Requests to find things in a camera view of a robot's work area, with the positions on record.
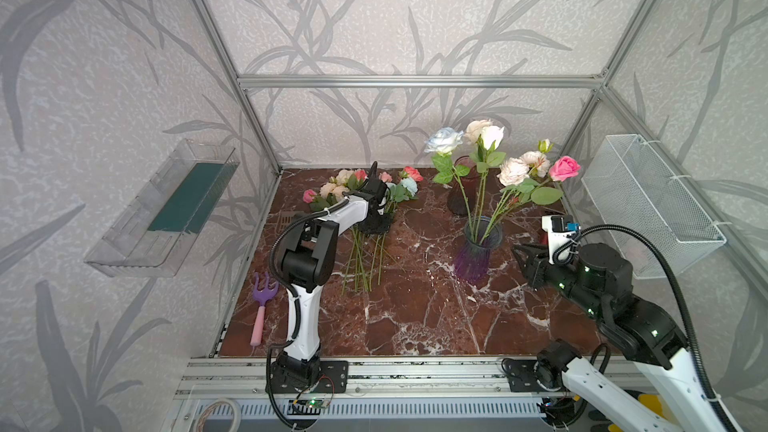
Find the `blue purple glass vase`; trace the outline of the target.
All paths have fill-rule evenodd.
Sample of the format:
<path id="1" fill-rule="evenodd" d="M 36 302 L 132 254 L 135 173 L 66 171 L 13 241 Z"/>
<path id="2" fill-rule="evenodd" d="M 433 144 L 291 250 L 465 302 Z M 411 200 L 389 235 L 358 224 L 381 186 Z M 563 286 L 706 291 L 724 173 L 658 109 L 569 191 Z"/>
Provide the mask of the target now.
<path id="1" fill-rule="evenodd" d="M 503 242 L 503 231 L 500 224 L 489 228 L 491 218 L 482 216 L 477 235 L 466 224 L 464 243 L 454 259 L 454 274 L 461 280 L 477 285 L 488 274 L 491 255 Z"/>

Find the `red glass vase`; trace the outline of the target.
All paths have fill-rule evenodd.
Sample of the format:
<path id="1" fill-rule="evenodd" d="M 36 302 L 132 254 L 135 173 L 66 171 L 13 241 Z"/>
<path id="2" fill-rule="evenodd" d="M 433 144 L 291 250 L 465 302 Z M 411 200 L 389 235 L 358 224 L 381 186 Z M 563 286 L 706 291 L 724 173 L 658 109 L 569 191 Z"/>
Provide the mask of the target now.
<path id="1" fill-rule="evenodd" d="M 461 187 L 458 185 L 452 186 L 447 196 L 446 205 L 448 210 L 454 215 L 468 217 L 469 213 L 475 209 L 480 175 L 476 170 L 475 163 L 469 156 L 459 157 L 455 160 L 454 165 L 467 166 L 470 168 L 470 172 L 461 178 Z"/>

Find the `white blue rose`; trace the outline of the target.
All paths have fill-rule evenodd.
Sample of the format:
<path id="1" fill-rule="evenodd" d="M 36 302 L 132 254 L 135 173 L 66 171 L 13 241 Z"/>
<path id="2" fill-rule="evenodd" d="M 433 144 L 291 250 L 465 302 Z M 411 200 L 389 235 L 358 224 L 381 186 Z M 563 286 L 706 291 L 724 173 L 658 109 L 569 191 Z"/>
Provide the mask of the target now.
<path id="1" fill-rule="evenodd" d="M 434 133 L 426 142 L 425 151 L 431 155 L 432 163 L 436 169 L 433 181 L 440 184 L 454 183 L 462 186 L 461 178 L 468 175 L 470 168 L 467 166 L 455 166 L 453 154 L 463 144 L 464 133 L 451 127 L 445 127 Z M 471 227 L 473 212 L 469 213 L 468 224 Z"/>

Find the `pink rose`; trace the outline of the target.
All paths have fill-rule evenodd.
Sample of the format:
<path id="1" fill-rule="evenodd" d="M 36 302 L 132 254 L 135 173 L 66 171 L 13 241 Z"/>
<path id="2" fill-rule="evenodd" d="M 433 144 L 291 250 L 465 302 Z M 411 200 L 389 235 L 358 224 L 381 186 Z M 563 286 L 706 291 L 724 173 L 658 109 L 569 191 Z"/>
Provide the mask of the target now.
<path id="1" fill-rule="evenodd" d="M 577 177 L 581 164 L 570 156 L 559 158 L 549 169 L 543 181 L 536 185 L 530 194 L 530 200 L 540 206 L 552 205 L 561 200 L 564 193 L 557 183 Z"/>

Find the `cream rose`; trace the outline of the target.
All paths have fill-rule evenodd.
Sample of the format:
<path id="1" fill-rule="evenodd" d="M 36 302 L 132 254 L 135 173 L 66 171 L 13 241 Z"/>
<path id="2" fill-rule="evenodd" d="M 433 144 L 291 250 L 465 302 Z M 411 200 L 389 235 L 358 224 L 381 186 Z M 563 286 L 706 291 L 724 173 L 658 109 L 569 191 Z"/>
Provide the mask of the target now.
<path id="1" fill-rule="evenodd" d="M 475 208 L 471 220 L 471 238 L 478 238 L 478 228 L 480 218 L 482 215 L 484 193 L 485 193 L 485 180 L 487 175 L 487 167 L 480 166 L 486 159 L 487 149 L 483 143 L 482 134 L 488 127 L 491 127 L 493 122 L 488 119 L 475 120 L 471 122 L 466 129 L 466 137 L 470 140 L 474 149 L 470 153 L 470 159 L 475 164 L 475 170 L 479 176 L 479 185 L 476 190 Z"/>

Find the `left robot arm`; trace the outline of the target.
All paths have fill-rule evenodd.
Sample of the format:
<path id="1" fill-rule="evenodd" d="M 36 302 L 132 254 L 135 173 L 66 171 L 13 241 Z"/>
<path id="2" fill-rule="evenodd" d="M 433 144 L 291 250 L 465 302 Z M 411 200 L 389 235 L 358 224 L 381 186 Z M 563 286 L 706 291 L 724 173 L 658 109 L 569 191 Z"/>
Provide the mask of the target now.
<path id="1" fill-rule="evenodd" d="M 267 361 L 268 391 L 302 391 L 320 382 L 321 297 L 336 264 L 339 236 L 349 229 L 387 232 L 392 223 L 392 215 L 385 211 L 389 190 L 373 163 L 363 172 L 360 185 L 329 202 L 316 199 L 312 212 L 293 219 L 276 239 L 269 274 L 287 291 L 289 315 L 286 341 L 268 349 L 279 352 Z"/>

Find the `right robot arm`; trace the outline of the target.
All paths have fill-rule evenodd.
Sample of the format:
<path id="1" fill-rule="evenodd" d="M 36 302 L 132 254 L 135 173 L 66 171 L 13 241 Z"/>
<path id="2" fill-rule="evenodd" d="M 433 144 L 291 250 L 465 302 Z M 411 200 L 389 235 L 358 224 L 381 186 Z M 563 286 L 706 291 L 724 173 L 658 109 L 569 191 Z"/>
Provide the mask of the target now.
<path id="1" fill-rule="evenodd" d="M 682 289 L 661 251 L 626 226 L 580 228 L 571 216 L 546 216 L 546 244 L 520 244 L 514 258 L 534 289 L 552 287 L 594 321 L 605 338 L 601 349 L 617 349 L 646 377 L 673 418 L 646 408 L 580 354 L 558 339 L 541 350 L 531 374 L 548 392 L 566 390 L 591 404 L 624 431 L 738 431 L 740 425 L 715 392 L 706 373 Z M 606 243 L 583 244 L 602 231 L 619 232 L 643 245 L 657 260 L 681 319 L 636 295 L 633 267 Z"/>

